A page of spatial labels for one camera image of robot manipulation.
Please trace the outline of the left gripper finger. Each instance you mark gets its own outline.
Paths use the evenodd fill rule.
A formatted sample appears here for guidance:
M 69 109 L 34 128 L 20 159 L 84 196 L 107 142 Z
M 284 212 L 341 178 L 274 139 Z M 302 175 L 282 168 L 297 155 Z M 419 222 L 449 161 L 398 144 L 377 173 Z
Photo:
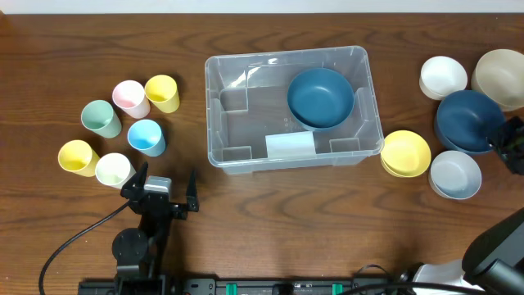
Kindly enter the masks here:
M 186 190 L 187 210 L 192 212 L 199 211 L 199 200 L 197 196 L 196 171 L 192 171 Z
M 147 180 L 148 163 L 145 161 L 120 190 L 120 196 L 128 200 L 140 200 L 144 196 L 144 186 Z

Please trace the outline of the dark blue bowl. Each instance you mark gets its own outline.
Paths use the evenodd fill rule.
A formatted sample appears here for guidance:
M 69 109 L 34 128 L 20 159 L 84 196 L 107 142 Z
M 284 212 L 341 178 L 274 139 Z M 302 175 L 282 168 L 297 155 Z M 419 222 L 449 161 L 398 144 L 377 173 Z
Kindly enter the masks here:
M 492 151 L 488 133 L 504 122 L 504 113 L 496 102 L 485 94 L 460 90 L 440 102 L 434 131 L 446 148 L 470 156 L 481 155 Z
M 310 131 L 328 131 L 344 123 L 355 108 L 355 93 L 339 72 L 312 68 L 289 84 L 287 105 L 294 119 Z

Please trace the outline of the light grey-blue bowl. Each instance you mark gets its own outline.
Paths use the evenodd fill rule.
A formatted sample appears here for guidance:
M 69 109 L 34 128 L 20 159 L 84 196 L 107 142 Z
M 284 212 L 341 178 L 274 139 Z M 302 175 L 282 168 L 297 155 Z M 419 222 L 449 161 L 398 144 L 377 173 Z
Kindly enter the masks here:
M 477 162 L 464 152 L 445 151 L 431 163 L 428 180 L 441 197 L 466 200 L 481 188 L 482 173 Z

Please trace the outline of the large beige bowl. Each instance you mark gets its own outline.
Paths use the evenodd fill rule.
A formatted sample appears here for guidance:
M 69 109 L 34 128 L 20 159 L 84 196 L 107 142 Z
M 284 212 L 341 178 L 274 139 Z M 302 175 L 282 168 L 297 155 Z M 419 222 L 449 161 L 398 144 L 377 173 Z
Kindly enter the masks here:
M 503 111 L 523 108 L 523 54 L 510 49 L 487 52 L 473 71 L 471 86 Z

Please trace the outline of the small white bowl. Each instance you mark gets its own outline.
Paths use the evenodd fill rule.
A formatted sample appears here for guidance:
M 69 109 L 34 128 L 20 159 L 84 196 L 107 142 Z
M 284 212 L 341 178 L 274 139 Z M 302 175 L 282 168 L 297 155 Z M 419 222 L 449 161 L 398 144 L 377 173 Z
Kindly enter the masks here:
M 467 85 L 466 70 L 451 57 L 431 57 L 422 65 L 419 87 L 430 99 L 442 100 L 453 92 L 464 90 Z

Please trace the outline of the yellow bowl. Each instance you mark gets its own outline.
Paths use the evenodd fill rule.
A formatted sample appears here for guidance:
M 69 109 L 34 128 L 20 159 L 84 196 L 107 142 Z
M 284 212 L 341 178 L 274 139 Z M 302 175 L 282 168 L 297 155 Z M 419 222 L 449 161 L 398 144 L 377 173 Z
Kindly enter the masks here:
M 427 141 L 409 130 L 388 134 L 380 156 L 383 168 L 400 178 L 422 175 L 431 164 L 431 149 Z

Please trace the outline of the clear plastic storage bin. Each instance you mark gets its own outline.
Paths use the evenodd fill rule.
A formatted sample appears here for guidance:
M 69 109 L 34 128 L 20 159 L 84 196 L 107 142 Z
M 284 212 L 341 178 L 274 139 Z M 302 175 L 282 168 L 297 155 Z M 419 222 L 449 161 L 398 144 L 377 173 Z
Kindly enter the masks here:
M 207 154 L 225 173 L 352 166 L 384 147 L 360 46 L 210 57 Z

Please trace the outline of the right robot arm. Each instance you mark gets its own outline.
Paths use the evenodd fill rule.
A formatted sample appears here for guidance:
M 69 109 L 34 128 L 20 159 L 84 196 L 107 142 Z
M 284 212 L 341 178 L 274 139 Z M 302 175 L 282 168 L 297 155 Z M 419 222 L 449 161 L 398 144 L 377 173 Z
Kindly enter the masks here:
M 490 132 L 488 143 L 514 174 L 523 174 L 523 119 L 514 116 Z M 523 293 L 523 210 L 479 235 L 463 259 L 420 265 L 409 282 L 445 284 L 489 294 Z

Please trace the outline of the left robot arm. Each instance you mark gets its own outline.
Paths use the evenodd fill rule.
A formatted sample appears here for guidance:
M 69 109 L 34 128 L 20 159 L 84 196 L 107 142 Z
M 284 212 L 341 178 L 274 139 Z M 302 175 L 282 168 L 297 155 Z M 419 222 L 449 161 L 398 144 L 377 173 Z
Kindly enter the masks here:
M 137 228 L 127 228 L 115 237 L 111 249 L 117 261 L 115 284 L 118 294 L 166 294 L 170 281 L 160 272 L 162 257 L 173 220 L 185 220 L 199 211 L 196 173 L 190 174 L 186 202 L 170 201 L 171 179 L 147 174 L 145 163 L 127 180 L 120 196 L 141 216 Z

